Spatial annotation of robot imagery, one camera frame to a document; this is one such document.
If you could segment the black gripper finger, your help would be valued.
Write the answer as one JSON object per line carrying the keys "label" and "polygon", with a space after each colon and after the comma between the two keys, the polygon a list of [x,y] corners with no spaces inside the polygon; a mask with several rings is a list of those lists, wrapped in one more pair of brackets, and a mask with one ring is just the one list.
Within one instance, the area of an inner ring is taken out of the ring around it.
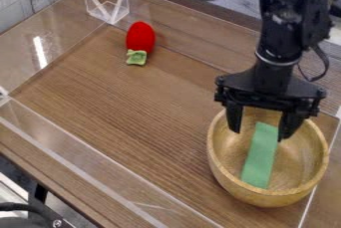
{"label": "black gripper finger", "polygon": [[227,104],[228,125],[229,125],[229,129],[236,133],[240,133],[240,130],[241,130],[243,112],[244,112],[244,106],[233,102],[229,102]]}
{"label": "black gripper finger", "polygon": [[284,111],[279,124],[279,140],[288,139],[300,129],[307,113]]}

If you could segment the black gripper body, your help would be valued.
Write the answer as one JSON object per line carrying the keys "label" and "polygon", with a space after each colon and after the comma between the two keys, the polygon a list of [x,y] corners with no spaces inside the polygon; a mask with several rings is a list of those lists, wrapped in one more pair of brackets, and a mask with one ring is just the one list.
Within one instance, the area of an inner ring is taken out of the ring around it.
{"label": "black gripper body", "polygon": [[228,117],[243,117],[244,108],[279,111],[284,116],[317,116],[327,90],[293,75],[292,67],[255,66],[216,78],[214,100]]}

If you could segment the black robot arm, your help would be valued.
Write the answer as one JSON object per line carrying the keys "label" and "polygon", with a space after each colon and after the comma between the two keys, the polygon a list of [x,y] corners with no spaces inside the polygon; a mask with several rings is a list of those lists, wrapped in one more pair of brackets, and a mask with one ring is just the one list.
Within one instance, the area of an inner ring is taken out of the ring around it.
{"label": "black robot arm", "polygon": [[320,43],[328,39],[332,20],[329,0],[260,0],[261,35],[256,63],[248,70],[216,78],[214,100],[227,108],[233,131],[241,131],[244,109],[281,112],[279,140],[289,138],[319,115],[327,90],[319,77],[295,76],[303,54],[312,50],[325,58]]}

